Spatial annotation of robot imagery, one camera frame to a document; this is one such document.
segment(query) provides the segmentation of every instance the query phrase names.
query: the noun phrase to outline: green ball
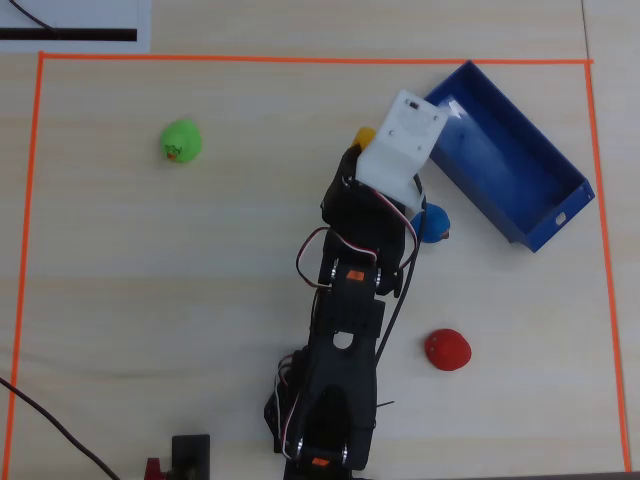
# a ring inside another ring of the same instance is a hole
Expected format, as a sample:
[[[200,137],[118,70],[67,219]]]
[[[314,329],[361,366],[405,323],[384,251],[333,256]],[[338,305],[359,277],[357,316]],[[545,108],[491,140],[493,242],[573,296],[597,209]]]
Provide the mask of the green ball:
[[[202,150],[202,137],[195,123],[185,118],[169,125],[160,137],[162,151],[173,162],[187,163]]]

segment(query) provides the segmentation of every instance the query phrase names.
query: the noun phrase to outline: blue tray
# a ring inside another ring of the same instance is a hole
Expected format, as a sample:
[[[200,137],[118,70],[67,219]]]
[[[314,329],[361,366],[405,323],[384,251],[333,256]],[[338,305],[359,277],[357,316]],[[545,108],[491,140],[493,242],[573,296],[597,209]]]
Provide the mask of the blue tray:
[[[449,112],[431,158],[510,242],[538,251],[594,198],[584,175],[473,62],[425,100]]]

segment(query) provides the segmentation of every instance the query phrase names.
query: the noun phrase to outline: red ball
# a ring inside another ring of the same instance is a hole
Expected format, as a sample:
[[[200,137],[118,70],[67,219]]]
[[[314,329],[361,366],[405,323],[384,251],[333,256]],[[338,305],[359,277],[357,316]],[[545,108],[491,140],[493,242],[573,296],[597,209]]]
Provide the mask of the red ball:
[[[450,328],[431,332],[424,341],[427,358],[439,370],[451,372],[471,360],[471,346],[462,335]]]

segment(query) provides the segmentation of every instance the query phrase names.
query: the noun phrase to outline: table surface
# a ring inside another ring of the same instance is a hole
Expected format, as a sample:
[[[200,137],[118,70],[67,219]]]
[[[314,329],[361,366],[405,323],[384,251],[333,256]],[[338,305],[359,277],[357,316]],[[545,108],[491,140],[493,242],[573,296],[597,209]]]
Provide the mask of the table surface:
[[[153,53],[586,58],[588,45],[633,456],[640,5],[611,3],[585,1],[585,41],[579,1],[156,0]],[[34,55],[0,56],[4,378],[36,66]],[[142,478],[146,457],[166,460],[172,435],[201,432],[211,434],[212,478],[281,478],[261,412],[278,359],[306,341],[313,292],[294,255],[321,224],[319,201],[357,128],[379,125],[397,90],[425,94],[454,68],[47,61],[19,386],[122,478]],[[482,69],[595,188],[582,65]],[[198,122],[205,149],[170,165],[157,139],[182,116]],[[451,217],[451,238],[421,250],[378,369],[379,400],[396,403],[378,413],[363,475],[623,470],[598,203],[532,254],[508,244],[432,163],[421,177]],[[318,260],[316,247],[304,268]],[[473,348],[453,374],[421,351],[440,327]],[[0,411],[7,404],[2,392]],[[14,420],[9,478],[102,478],[29,406],[16,403]]]

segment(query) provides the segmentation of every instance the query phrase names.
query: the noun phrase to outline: orange tape border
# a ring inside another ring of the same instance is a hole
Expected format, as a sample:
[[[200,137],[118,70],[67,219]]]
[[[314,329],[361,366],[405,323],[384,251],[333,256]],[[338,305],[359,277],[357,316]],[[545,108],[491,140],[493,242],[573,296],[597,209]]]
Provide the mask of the orange tape border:
[[[461,65],[467,59],[463,58],[331,58],[331,57],[273,57],[273,56],[242,56],[242,55],[112,55],[112,54],[68,54],[68,53],[38,53],[38,69],[33,101],[33,115],[31,119],[31,140],[29,144],[29,163],[27,167],[27,185],[25,191],[24,219],[22,225],[22,247],[20,255],[20,277],[18,299],[16,305],[16,323],[13,341],[13,359],[11,365],[11,384],[17,385],[18,366],[20,362],[20,344],[22,340],[22,320],[24,311],[25,285],[27,276],[27,260],[29,252],[29,230],[31,224],[31,202],[33,193],[33,173],[35,167],[36,144],[38,138],[38,120],[40,117],[40,100],[42,97],[42,78],[44,62],[51,60],[127,60],[127,61],[191,61],[191,62],[252,62],[252,63],[305,63],[305,64],[333,64],[333,65]],[[593,98],[593,83],[591,79],[591,65],[593,59],[500,59],[480,58],[473,60],[478,65],[583,65],[585,85],[591,126],[591,142],[596,174],[596,190],[598,192],[598,206],[600,209],[600,227],[602,230],[602,244],[604,251],[605,272],[607,276],[607,292],[609,295],[609,313],[611,320],[611,337],[613,342],[614,366],[616,375],[616,389],[618,398],[618,416],[620,423],[620,442],[624,469],[631,471],[631,454],[627,432],[627,416],[624,393],[624,378],[622,372],[622,358],[620,353],[620,337],[618,331],[618,316],[613,283],[613,268],[611,265],[611,249],[609,244],[609,230],[604,201],[604,186],[602,183],[602,167],[600,163],[600,147],[596,124],[595,102]],[[9,464],[11,459],[11,443],[15,417],[15,394],[9,395],[7,411],[7,426],[5,432],[4,458],[2,463],[1,480],[9,478]]]

